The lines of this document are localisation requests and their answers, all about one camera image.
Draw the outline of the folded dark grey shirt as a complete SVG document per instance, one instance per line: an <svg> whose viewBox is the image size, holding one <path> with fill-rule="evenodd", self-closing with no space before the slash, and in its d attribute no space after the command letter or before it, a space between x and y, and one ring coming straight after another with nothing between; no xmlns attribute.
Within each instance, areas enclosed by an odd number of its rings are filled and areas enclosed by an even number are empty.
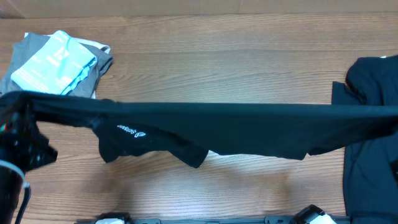
<svg viewBox="0 0 398 224"><path fill-rule="evenodd" d="M13 45L11 62L7 72L1 78L1 94L4 95L11 91L20 91L21 87L11 80L11 74L20 68L28 59L31 58L49 40L49 35L40 35L33 32L25 33L24 38ZM97 62L90 68L89 75L80 81L76 88L69 92L70 96L94 98L95 90L100 78L108 71L113 63L113 56L110 54L111 48L92 40L76 39L93 53Z"/></svg>

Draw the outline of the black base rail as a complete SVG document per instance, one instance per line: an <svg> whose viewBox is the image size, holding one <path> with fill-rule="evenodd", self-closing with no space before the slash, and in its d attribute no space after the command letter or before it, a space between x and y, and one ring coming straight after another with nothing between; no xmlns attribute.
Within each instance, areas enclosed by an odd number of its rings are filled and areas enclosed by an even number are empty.
<svg viewBox="0 0 398 224"><path fill-rule="evenodd" d="M133 224L288 224L293 218L291 215L268 215L264 218L229 218L229 219L199 219L199 220L161 220L132 219L125 223Z"/></svg>

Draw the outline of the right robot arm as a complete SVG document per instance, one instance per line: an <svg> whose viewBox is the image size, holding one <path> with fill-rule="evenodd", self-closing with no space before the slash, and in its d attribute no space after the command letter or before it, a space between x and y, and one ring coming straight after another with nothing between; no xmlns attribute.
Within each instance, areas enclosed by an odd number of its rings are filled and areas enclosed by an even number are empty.
<svg viewBox="0 0 398 224"><path fill-rule="evenodd" d="M309 205L298 212L290 221L290 224L336 224L331 216L325 213L324 210L315 206Z"/></svg>

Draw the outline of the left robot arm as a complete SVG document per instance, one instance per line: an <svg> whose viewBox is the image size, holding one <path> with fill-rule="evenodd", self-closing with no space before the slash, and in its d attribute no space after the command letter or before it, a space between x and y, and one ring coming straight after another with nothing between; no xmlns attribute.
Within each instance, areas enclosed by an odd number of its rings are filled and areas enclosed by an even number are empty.
<svg viewBox="0 0 398 224"><path fill-rule="evenodd" d="M25 175L57 160L58 152L40 133L30 104L14 103L1 111L1 223L11 223L19 203L20 223L31 196Z"/></svg>

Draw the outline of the folded light blue shirt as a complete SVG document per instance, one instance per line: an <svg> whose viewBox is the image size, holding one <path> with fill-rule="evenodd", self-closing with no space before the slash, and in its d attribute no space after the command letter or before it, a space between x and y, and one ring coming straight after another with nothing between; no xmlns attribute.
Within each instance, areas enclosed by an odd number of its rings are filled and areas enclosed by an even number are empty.
<svg viewBox="0 0 398 224"><path fill-rule="evenodd" d="M96 56L62 30L11 75L25 91L67 95L90 73Z"/></svg>

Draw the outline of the black polo shirt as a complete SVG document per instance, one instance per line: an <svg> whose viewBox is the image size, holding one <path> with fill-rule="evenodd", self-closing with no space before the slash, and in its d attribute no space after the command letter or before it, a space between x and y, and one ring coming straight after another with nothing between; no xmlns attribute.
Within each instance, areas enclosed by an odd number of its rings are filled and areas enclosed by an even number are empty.
<svg viewBox="0 0 398 224"><path fill-rule="evenodd" d="M397 131L396 106L123 103L15 91L1 108L91 129L106 162L167 151L194 168L211 151L301 160Z"/></svg>

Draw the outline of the pile of black clothes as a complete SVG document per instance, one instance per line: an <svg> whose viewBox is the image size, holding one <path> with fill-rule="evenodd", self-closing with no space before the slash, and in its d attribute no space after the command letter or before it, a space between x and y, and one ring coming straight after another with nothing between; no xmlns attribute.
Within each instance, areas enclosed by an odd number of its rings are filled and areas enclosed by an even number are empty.
<svg viewBox="0 0 398 224"><path fill-rule="evenodd" d="M331 102L397 105L397 56L357 59ZM346 147L343 195L352 223L397 223L397 134Z"/></svg>

